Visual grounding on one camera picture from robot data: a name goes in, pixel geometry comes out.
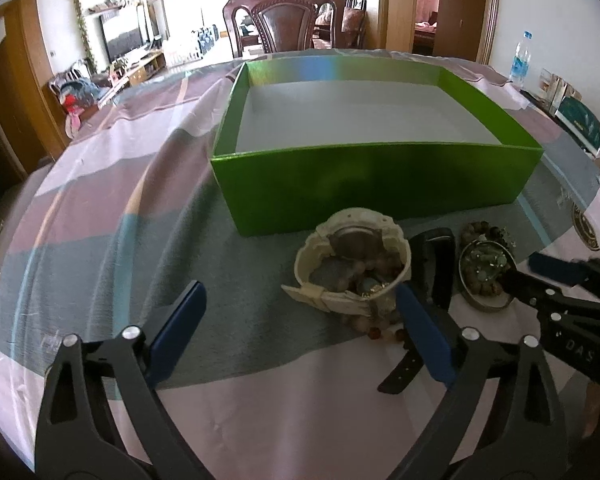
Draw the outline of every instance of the plastic bottle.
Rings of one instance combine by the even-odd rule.
[[[516,47],[516,55],[513,58],[511,74],[509,78],[517,88],[522,88],[525,83],[526,73],[529,70],[531,60],[531,32],[525,31],[525,37]]]

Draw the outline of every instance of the climbing vine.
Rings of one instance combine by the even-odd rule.
[[[82,14],[82,6],[80,0],[74,0],[75,15],[78,19],[78,29],[80,30],[80,37],[82,38],[82,46],[86,54],[86,59],[89,60],[91,66],[97,70],[95,60],[93,58],[93,51],[91,50],[91,44],[89,43],[89,35],[87,34],[87,24],[84,21],[84,15]]]

